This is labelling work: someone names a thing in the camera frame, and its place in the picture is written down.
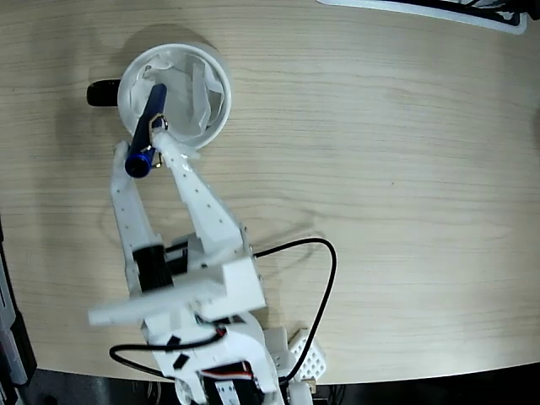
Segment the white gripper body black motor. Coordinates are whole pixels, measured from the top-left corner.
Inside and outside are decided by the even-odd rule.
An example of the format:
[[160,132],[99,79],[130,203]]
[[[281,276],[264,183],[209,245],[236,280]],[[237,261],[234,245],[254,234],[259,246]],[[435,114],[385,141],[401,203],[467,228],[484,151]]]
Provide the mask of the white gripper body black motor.
[[197,281],[188,302],[200,317],[230,317],[266,306],[262,281],[246,240],[237,247],[206,253],[196,235],[174,240],[168,248],[168,269],[174,284]]

